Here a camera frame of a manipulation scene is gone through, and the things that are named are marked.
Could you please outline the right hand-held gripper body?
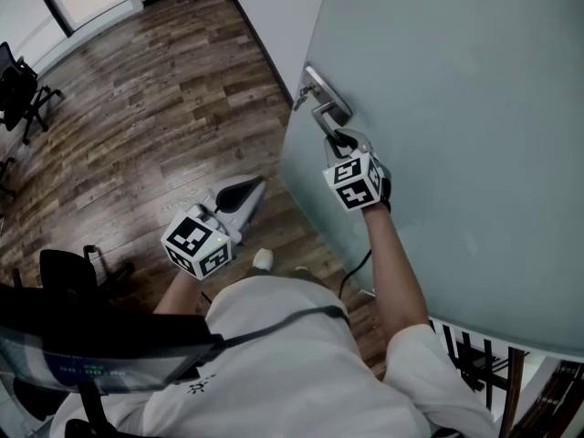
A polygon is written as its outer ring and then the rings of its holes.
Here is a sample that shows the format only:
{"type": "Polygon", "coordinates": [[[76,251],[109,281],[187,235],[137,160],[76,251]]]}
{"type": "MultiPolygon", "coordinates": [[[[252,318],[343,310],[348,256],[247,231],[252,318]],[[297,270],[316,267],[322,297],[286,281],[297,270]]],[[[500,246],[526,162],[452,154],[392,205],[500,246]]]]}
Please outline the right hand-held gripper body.
{"type": "Polygon", "coordinates": [[[338,157],[330,151],[327,161],[324,178],[346,212],[376,203],[390,205],[391,178],[375,153],[353,151],[338,157]]]}

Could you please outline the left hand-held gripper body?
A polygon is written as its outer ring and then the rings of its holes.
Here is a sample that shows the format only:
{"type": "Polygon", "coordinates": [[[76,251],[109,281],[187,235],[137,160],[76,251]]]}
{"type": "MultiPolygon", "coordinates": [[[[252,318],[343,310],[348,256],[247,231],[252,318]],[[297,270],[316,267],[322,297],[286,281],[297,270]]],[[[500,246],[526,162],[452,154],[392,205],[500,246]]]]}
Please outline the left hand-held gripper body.
{"type": "Polygon", "coordinates": [[[179,211],[161,237],[167,256],[199,281],[205,280],[233,258],[243,237],[218,212],[204,203],[179,211]]]}

